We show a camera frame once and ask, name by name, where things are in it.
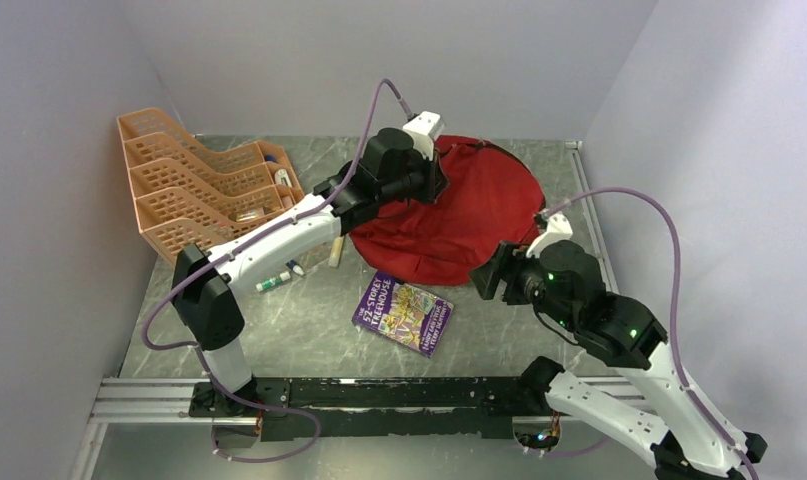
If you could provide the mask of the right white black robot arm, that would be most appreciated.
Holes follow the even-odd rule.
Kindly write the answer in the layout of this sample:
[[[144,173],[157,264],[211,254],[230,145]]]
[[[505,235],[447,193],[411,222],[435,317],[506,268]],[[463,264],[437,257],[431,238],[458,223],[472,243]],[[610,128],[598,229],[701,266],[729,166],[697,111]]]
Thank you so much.
[[[652,407],[628,405],[580,380],[559,363],[536,358],[519,378],[529,413],[548,408],[575,417],[630,449],[659,479],[739,479],[762,460],[767,443],[733,426],[677,363],[665,328],[641,302],[609,291],[598,261],[561,240],[533,254],[501,243],[470,278],[484,300],[506,284],[502,300],[531,305],[615,369]]]

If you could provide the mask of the red backpack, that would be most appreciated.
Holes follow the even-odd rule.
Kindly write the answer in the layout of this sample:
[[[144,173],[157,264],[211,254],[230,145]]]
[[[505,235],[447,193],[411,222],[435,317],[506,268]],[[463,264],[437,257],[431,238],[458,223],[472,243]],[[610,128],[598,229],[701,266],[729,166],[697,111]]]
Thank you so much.
[[[530,243],[544,191],[514,154],[487,140],[443,135],[449,180],[433,204],[394,202],[349,237],[373,268],[407,283],[459,286],[503,242]]]

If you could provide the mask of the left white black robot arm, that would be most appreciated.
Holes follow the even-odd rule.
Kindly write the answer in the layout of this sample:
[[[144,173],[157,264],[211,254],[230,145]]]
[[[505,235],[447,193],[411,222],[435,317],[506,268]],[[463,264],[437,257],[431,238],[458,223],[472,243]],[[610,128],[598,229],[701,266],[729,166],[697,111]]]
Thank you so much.
[[[418,120],[383,128],[355,160],[274,220],[209,252],[196,245],[180,252],[171,303],[192,332],[210,378],[220,383],[215,400],[228,414],[243,415],[256,400],[256,380],[240,342],[245,321],[238,294],[263,274],[378,218],[387,204],[435,202],[447,185],[435,146],[442,131]]]

